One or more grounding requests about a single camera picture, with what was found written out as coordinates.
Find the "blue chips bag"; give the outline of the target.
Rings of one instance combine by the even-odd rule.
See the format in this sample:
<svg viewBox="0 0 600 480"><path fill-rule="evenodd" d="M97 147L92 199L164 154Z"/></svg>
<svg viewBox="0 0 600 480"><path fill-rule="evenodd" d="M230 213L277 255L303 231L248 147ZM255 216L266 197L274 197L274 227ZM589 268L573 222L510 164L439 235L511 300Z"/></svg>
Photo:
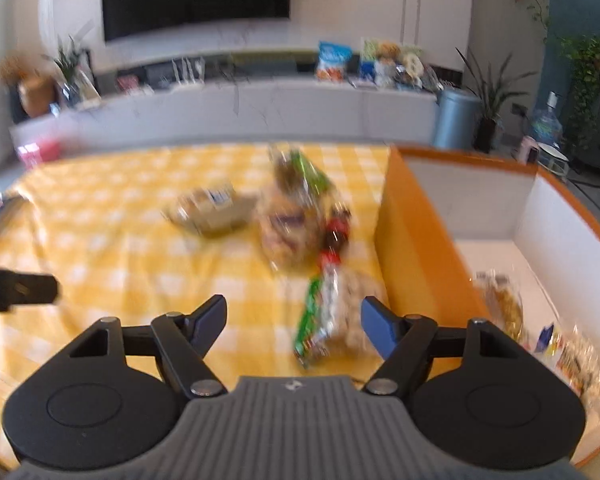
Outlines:
<svg viewBox="0 0 600 480"><path fill-rule="evenodd" d="M316 78L322 81L343 82L347 77L351 56L350 47L321 41L315 67Z"/></svg>

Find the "grey round trash bin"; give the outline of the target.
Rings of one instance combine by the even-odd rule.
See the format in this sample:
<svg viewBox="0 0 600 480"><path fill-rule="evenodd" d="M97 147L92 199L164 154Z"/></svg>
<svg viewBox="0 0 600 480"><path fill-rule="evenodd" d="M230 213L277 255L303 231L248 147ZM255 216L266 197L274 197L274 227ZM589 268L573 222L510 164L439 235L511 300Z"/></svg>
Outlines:
<svg viewBox="0 0 600 480"><path fill-rule="evenodd" d="M439 109L432 145L442 150L470 150L481 104L478 96L469 91L443 88L438 93Z"/></svg>

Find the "red cap candy pack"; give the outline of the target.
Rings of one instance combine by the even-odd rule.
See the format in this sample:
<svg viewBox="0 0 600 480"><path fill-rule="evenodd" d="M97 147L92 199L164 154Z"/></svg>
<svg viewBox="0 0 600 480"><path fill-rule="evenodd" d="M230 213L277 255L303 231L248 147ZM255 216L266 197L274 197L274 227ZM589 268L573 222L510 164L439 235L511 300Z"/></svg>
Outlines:
<svg viewBox="0 0 600 480"><path fill-rule="evenodd" d="M324 227L318 265L321 269L330 264L339 264L344 250L349 244L351 211L343 203L330 207Z"/></svg>

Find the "white balls snack bag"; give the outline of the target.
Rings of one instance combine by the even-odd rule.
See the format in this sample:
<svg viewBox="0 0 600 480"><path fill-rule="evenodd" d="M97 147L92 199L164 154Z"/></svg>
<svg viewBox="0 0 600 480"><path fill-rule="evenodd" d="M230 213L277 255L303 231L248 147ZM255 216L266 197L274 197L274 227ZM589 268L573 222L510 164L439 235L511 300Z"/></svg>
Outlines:
<svg viewBox="0 0 600 480"><path fill-rule="evenodd" d="M385 299L385 287L372 276L326 261L310 279L294 336L294 356L309 367L326 356L372 356L376 353L362 327L362 302Z"/></svg>

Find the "water bottle jug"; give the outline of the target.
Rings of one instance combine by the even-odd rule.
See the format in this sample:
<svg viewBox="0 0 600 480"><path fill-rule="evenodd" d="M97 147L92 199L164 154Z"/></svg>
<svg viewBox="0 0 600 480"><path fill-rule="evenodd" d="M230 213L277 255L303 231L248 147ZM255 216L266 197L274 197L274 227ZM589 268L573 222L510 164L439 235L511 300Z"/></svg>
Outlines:
<svg viewBox="0 0 600 480"><path fill-rule="evenodd" d="M562 124L556 115L558 96L551 91L548 94L546 104L536 108L531 113L530 134L532 138L542 144L558 148L562 140Z"/></svg>

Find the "potted green plant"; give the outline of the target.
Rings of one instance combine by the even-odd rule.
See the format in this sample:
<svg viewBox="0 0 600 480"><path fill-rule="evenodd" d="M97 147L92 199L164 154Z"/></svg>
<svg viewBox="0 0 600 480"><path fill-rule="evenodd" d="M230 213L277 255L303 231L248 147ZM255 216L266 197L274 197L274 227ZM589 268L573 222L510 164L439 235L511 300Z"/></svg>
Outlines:
<svg viewBox="0 0 600 480"><path fill-rule="evenodd" d="M472 85L467 87L467 90L480 100L480 118L472 147L478 152L489 154L496 136L501 108L508 100L528 94L528 91L516 90L515 84L535 76L536 71L519 75L507 73L513 58L511 53L506 56L497 70L494 70L491 63L486 66L486 70L483 70L470 49L467 49L466 53L460 49L456 49L456 52L472 81Z"/></svg>

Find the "orange vase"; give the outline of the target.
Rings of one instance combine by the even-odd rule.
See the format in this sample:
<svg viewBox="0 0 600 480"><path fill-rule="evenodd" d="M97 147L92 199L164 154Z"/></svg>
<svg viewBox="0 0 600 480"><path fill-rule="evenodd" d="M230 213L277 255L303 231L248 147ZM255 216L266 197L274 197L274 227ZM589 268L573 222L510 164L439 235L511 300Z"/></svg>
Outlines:
<svg viewBox="0 0 600 480"><path fill-rule="evenodd" d="M50 112L56 102L55 79L50 75L24 78L18 84L22 108L30 118L38 118Z"/></svg>

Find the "green nut mix bag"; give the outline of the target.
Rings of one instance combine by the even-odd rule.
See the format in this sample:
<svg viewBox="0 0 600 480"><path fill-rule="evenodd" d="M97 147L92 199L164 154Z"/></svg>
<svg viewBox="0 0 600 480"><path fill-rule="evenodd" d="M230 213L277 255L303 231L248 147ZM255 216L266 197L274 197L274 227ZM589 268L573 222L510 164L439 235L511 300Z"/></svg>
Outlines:
<svg viewBox="0 0 600 480"><path fill-rule="evenodd" d="M334 195L336 186L330 177L298 148L284 151L277 145L271 145L268 156L275 184L297 202L318 205Z"/></svg>

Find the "yellow checkered tablecloth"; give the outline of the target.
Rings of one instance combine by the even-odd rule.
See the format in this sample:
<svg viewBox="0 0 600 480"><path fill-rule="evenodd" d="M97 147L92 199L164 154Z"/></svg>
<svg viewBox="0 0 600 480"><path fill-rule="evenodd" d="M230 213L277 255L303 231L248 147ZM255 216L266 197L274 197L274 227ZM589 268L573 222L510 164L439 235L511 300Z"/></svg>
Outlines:
<svg viewBox="0 0 600 480"><path fill-rule="evenodd" d="M16 183L24 202L0 233L0 268L53 274L61 294L0 315L0 464L16 462L1 428L8 396L104 316L145 325L221 294L227 324L207 362L222 382L300 373L291 345L310 272L274 272L255 226L206 240L163 215L194 188L257 193L270 180L266 145L215 144L68 159Z"/></svg>

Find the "colourful dried fruit bag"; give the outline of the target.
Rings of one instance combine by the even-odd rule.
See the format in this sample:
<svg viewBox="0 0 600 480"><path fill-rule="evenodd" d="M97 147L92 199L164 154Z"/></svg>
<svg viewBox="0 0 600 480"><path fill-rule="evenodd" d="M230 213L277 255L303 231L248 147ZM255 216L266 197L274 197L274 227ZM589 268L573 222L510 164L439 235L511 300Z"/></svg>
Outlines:
<svg viewBox="0 0 600 480"><path fill-rule="evenodd" d="M258 200L256 219L261 252L274 271L298 270L317 257L325 226L318 198L269 184Z"/></svg>

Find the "bread rolls snack bag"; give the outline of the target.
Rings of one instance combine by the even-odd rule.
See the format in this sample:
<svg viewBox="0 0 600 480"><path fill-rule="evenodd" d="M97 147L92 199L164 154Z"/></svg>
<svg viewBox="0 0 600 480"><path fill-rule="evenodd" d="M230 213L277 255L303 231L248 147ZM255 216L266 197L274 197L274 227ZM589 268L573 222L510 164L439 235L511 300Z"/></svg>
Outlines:
<svg viewBox="0 0 600 480"><path fill-rule="evenodd" d="M204 237L215 237L248 224L259 196L235 190L228 182L194 188L166 205L162 215L174 226Z"/></svg>

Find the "white wifi router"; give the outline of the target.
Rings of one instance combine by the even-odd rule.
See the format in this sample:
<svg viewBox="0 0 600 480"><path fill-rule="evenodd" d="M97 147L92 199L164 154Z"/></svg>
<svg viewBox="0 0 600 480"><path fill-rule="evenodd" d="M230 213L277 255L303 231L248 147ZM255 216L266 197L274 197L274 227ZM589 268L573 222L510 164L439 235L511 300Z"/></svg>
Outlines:
<svg viewBox="0 0 600 480"><path fill-rule="evenodd" d="M172 91L184 90L189 87L202 86L206 78L206 61L204 58L181 58L171 61L174 83Z"/></svg>

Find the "orange storage box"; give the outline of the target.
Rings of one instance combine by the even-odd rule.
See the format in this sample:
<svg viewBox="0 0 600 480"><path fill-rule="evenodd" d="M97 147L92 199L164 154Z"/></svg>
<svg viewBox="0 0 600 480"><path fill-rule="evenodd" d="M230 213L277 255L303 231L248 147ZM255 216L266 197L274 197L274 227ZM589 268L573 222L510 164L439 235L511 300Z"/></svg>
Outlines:
<svg viewBox="0 0 600 480"><path fill-rule="evenodd" d="M528 324L577 325L600 356L600 222L538 166L392 148L375 230L390 307L442 325L488 310L471 279L510 274ZM600 463L600 410L574 462Z"/></svg>

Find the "snacks inside box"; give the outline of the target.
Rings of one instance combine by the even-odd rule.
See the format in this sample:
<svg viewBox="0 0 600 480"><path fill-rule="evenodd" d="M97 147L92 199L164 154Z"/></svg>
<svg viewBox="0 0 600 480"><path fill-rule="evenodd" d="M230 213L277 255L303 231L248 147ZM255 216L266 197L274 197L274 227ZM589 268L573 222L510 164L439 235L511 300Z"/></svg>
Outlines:
<svg viewBox="0 0 600 480"><path fill-rule="evenodd" d="M518 283L507 273L478 271L471 279L496 326L528 350L580 398L587 410L600 408L600 356L577 325L528 324Z"/></svg>

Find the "pink storage box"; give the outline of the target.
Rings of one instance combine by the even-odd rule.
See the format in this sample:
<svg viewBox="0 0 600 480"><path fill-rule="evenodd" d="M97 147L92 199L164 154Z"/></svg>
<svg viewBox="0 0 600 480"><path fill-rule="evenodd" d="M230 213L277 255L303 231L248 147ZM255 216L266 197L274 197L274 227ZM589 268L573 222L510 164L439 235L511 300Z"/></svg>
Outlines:
<svg viewBox="0 0 600 480"><path fill-rule="evenodd" d="M40 139L17 148L18 158L27 169L60 159L61 154L62 144L57 139Z"/></svg>

